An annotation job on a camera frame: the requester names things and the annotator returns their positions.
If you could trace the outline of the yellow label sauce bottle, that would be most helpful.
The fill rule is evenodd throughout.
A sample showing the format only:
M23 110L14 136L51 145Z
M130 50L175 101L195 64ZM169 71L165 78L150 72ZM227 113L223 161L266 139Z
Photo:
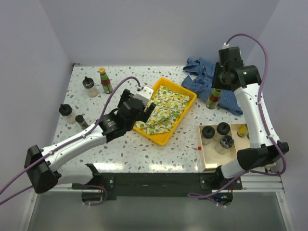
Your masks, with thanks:
M248 131L248 127L247 124L242 125L238 131L237 131L237 135L241 138L245 137L246 135L248 135L249 131Z

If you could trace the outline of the black lid seasoning jar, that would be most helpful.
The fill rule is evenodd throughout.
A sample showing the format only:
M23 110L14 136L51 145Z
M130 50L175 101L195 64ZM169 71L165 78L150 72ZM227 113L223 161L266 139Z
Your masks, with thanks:
M215 145L215 151L218 154L226 154L229 149L234 145L234 139L230 135L224 135L220 138L219 142Z

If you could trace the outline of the red chili sauce bottle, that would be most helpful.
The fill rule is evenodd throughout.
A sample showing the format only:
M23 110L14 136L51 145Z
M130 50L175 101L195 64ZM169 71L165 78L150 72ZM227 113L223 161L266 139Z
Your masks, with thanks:
M215 109L220 97L222 94L222 90L220 89L213 89L212 92L210 93L207 101L206 101L206 106L208 109Z
M98 72L100 74L101 84L102 84L104 93L106 94L112 93L113 88L112 88L110 79L105 71L105 68L100 67Z

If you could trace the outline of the sesame seed shaker jar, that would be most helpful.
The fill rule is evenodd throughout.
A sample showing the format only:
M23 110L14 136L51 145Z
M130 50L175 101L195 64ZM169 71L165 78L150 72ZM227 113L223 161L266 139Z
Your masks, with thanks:
M201 131L202 144L203 145L210 144L214 135L215 135L215 129L212 126L203 127L203 129Z

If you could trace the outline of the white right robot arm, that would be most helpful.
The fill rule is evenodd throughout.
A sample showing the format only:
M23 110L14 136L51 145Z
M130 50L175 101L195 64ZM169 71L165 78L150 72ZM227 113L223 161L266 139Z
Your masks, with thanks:
M245 66L239 47L224 46L219 50L212 87L234 92L248 126L250 147L238 150L236 157L217 168L215 185L226 189L231 178L256 167L283 159L289 145L282 142L272 126L262 95L262 80L256 66Z

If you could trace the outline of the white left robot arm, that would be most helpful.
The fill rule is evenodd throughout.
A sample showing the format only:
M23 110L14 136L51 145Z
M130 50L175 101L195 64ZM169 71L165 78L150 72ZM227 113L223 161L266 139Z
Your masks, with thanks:
M136 94L125 89L116 109L103 115L95 124L55 145L30 147L24 168L37 194L45 193L58 184L62 175L58 169L71 159L96 146L111 142L131 131L137 121L146 122L155 104L149 104L154 90L140 87Z

